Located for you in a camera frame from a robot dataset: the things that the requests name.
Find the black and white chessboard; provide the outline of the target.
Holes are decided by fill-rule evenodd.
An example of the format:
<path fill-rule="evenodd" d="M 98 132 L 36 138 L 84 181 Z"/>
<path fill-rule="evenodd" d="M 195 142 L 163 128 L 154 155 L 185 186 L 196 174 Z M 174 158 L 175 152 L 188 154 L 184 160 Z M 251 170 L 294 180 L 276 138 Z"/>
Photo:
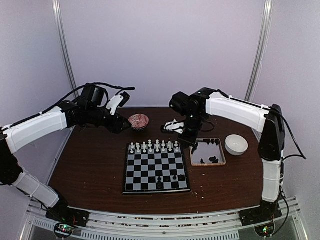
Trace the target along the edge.
<path fill-rule="evenodd" d="M 162 189 L 157 189 L 161 176 Z M 184 151 L 178 141 L 131 142 L 126 145 L 123 195 L 190 192 Z"/>

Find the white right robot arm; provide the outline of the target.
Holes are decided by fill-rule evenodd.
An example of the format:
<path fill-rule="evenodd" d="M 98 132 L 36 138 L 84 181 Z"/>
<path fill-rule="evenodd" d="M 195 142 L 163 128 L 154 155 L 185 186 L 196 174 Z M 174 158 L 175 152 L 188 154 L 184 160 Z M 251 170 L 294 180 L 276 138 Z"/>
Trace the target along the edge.
<path fill-rule="evenodd" d="M 185 119 L 167 122 L 162 131 L 177 133 L 178 140 L 188 147 L 195 146 L 202 126 L 210 116 L 234 121 L 261 134 L 257 151 L 263 164 L 263 189 L 256 216 L 266 221 L 274 215 L 284 175 L 286 133 L 281 107 L 250 103 L 207 87 L 192 95 L 177 92 L 172 96 L 169 107 Z"/>

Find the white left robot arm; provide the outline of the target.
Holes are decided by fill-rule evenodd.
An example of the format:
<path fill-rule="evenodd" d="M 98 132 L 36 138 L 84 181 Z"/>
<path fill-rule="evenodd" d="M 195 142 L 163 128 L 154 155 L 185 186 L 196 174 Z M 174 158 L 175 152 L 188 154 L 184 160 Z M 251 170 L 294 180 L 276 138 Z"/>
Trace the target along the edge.
<path fill-rule="evenodd" d="M 32 116 L 1 127 L 0 129 L 0 183 L 12 186 L 39 201 L 61 222 L 72 218 L 67 202 L 57 191 L 36 177 L 35 170 L 28 171 L 33 163 L 40 162 L 41 148 L 58 146 L 56 137 L 75 126 L 103 127 L 119 134 L 131 127 L 129 121 L 118 113 L 130 99 L 134 87 L 121 87 L 103 82 L 86 83 L 67 93 L 52 106 Z"/>

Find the black chess king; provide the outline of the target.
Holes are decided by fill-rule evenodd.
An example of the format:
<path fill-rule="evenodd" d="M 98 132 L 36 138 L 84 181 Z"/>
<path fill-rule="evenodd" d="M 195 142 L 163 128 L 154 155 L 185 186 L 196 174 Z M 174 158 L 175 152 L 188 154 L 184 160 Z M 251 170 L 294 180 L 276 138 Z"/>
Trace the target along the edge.
<path fill-rule="evenodd" d="M 157 189 L 162 189 L 163 188 L 163 183 L 161 181 L 158 181 L 156 184 Z"/>

